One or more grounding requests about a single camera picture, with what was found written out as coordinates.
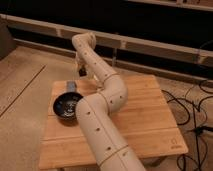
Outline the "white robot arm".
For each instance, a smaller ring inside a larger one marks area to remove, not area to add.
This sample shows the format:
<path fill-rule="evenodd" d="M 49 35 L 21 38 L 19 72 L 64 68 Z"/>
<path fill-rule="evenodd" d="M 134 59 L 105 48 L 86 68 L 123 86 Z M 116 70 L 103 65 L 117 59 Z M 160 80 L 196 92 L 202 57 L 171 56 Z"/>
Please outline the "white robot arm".
<path fill-rule="evenodd" d="M 79 126 L 101 171 L 146 171 L 145 167 L 113 124 L 110 115 L 127 101 L 128 89 L 119 74 L 94 51 L 93 33 L 75 35 L 76 57 L 87 64 L 102 89 L 83 97 L 76 106 Z"/>

